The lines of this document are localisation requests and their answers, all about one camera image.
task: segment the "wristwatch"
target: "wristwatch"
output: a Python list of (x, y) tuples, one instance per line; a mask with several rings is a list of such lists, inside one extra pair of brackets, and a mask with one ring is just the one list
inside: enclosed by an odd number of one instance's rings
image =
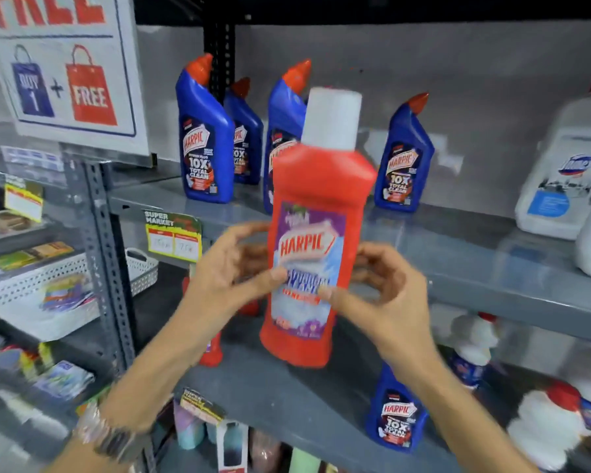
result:
[(93, 444), (98, 455), (117, 463), (133, 462), (149, 444), (150, 432), (137, 433), (127, 428), (113, 427), (101, 418), (96, 402), (91, 402), (72, 432), (84, 445)]

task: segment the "blue harpic toilet cleaner bottle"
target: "blue harpic toilet cleaner bottle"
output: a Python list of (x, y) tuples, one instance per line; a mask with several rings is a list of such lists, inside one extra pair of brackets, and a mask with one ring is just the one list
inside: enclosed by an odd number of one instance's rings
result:
[(241, 78), (226, 91), (223, 107), (234, 121), (234, 181), (258, 184), (263, 162), (263, 122), (245, 102), (250, 79)]
[(428, 417), (424, 405), (384, 363), (365, 425), (370, 438), (388, 448), (411, 453)]
[(180, 157), (190, 199), (225, 204), (234, 191), (234, 123), (206, 86), (212, 55), (190, 62), (175, 85), (180, 109)]
[(389, 121), (389, 134), (374, 186), (374, 203), (384, 209), (414, 212), (427, 181), (433, 144), (417, 115), (428, 93), (401, 104)]
[(263, 203), (268, 214), (274, 211), (273, 159), (283, 150), (300, 141), (306, 116), (306, 104), (300, 94), (311, 73), (311, 60), (290, 68), (276, 83), (269, 95), (267, 108), (267, 144), (263, 170)]

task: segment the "forearm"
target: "forearm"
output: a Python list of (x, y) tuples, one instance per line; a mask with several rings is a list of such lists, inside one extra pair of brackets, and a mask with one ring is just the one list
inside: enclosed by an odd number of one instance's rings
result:
[(460, 465), (471, 473), (538, 473), (436, 352), (427, 364), (413, 375), (409, 387), (429, 410)]
[[(100, 407), (112, 426), (148, 431), (182, 375), (205, 351), (205, 333), (192, 331), (188, 319), (173, 316), (111, 389)], [(47, 473), (126, 473), (128, 464), (112, 462), (71, 439)]]

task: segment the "white sign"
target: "white sign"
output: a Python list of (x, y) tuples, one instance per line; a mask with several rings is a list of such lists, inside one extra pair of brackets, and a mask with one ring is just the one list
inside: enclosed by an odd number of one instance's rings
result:
[(0, 0), (0, 85), (21, 135), (149, 155), (132, 0)]

